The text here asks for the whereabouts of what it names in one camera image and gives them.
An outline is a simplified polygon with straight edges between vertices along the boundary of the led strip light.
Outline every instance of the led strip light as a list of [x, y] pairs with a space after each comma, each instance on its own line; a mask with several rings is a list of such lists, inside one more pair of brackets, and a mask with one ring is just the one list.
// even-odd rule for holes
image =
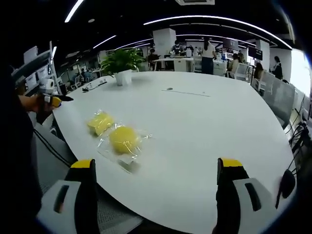
[[110, 37], [110, 38], [108, 38], [108, 39], [102, 41], [100, 44], [97, 44], [95, 47], [93, 47], [93, 49], [96, 48], [96, 47], [98, 47], [99, 45], [102, 45], [104, 42], [107, 42], [108, 40], [110, 40], [110, 39], [112, 39], [112, 38], [114, 38], [114, 37], [116, 37], [116, 35], [114, 35], [114, 36], [112, 36], [112, 37]]
[[120, 49], [120, 48], [123, 48], [123, 47], [126, 47], [126, 46], [128, 46], [128, 45], [133, 45], [133, 44], [137, 44], [137, 43], [140, 43], [140, 42], [143, 42], [143, 41], [147, 41], [147, 40], [153, 40], [153, 38], [151, 38], [151, 39], [146, 39], [146, 40], [140, 40], [140, 41], [133, 42], [133, 43], [130, 43], [130, 44], [127, 44], [127, 45], [123, 45], [123, 46], [121, 46], [121, 47], [116, 48], [115, 50]]
[[[190, 41], [204, 41], [203, 39], [185, 39], [185, 40], [190, 40]], [[216, 42], [216, 43], [223, 43], [222, 41], [218, 40], [210, 40], [211, 42]]]
[[238, 40], [238, 39], [234, 39], [234, 38], [226, 38], [226, 37], [222, 37], [222, 36], [205, 35], [205, 34], [181, 34], [181, 35], [177, 35], [177, 37], [180, 37], [180, 36], [200, 36], [200, 37], [225, 38], [225, 39], [240, 41], [240, 42], [243, 42], [243, 43], [246, 43], [246, 44], [249, 44], [249, 45], [252, 45], [252, 46], [256, 47], [255, 44], [252, 44], [252, 43], [244, 41], [244, 40]]
[[135, 46], [134, 48], [137, 48], [137, 47], [140, 47], [140, 46], [144, 46], [144, 45], [149, 45], [150, 43], [146, 43], [146, 44], [143, 44], [143, 45], [137, 45]]
[[267, 30], [264, 30], [263, 28], [260, 28], [258, 26], [255, 26], [253, 24], [250, 24], [250, 23], [246, 23], [246, 22], [243, 22], [243, 21], [240, 21], [240, 20], [236, 20], [236, 19], [231, 19], [231, 18], [226, 18], [226, 17], [221, 17], [221, 16], [201, 16], [201, 15], [194, 15], [194, 16], [175, 16], [175, 17], [169, 17], [169, 18], [163, 18], [163, 19], [157, 19], [157, 20], [154, 20], [154, 21], [150, 21], [150, 22], [147, 22], [143, 25], [147, 25], [147, 24], [151, 24], [151, 23], [156, 23], [156, 22], [160, 22], [160, 21], [165, 21], [165, 20], [174, 20], [174, 19], [181, 19], [181, 18], [211, 18], [211, 19], [218, 19], [218, 20], [228, 20], [228, 21], [232, 21], [232, 22], [236, 22], [236, 23], [241, 23], [241, 24], [244, 24], [244, 25], [247, 25], [249, 27], [252, 27], [252, 28], [255, 28], [255, 29], [258, 29], [268, 35], [270, 35], [271, 37], [277, 39], [278, 41], [280, 41], [281, 43], [283, 43], [284, 45], [286, 45], [288, 48], [290, 48], [291, 50], [293, 49], [290, 45], [288, 45], [285, 41], [283, 41], [281, 38], [275, 36], [274, 34], [268, 32]]
[[84, 0], [78, 0], [75, 5], [73, 6], [72, 10], [69, 12], [68, 16], [66, 17], [65, 23], [68, 23], [70, 21], [70, 19], [72, 18], [72, 16], [74, 15], [74, 13], [77, 11], [78, 7], [80, 7], [80, 5], [82, 4]]

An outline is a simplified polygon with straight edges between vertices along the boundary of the green leaves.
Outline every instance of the green leaves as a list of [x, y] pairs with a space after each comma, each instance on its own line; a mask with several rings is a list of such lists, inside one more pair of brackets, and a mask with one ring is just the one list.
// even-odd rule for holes
[[118, 49], [114, 54], [106, 57], [101, 63], [102, 72], [109, 76], [126, 70], [136, 70], [143, 62], [143, 58], [134, 49]]

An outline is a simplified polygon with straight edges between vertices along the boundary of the monitor screen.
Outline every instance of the monitor screen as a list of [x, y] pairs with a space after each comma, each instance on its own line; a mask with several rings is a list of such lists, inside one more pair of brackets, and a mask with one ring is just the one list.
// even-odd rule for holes
[[223, 48], [232, 49], [232, 50], [239, 50], [238, 48], [238, 41], [231, 40], [231, 39], [223, 39]]
[[248, 56], [262, 61], [262, 50], [253, 47], [248, 47]]

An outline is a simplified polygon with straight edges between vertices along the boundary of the column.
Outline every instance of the column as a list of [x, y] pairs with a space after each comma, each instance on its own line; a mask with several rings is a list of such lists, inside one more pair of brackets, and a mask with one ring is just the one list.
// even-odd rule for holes
[[257, 40], [255, 42], [257, 49], [262, 51], [262, 67], [263, 69], [269, 71], [270, 68], [270, 44], [263, 40]]
[[171, 47], [175, 44], [176, 31], [171, 28], [160, 29], [153, 31], [156, 54], [161, 58], [168, 54]]

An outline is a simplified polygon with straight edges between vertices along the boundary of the potted plant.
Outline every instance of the potted plant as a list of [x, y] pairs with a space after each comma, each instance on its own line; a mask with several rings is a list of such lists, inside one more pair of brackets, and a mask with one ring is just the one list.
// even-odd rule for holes
[[118, 49], [114, 54], [105, 58], [101, 63], [101, 69], [109, 76], [115, 75], [117, 85], [121, 86], [131, 80], [131, 70], [137, 70], [142, 62], [143, 58], [135, 49]]

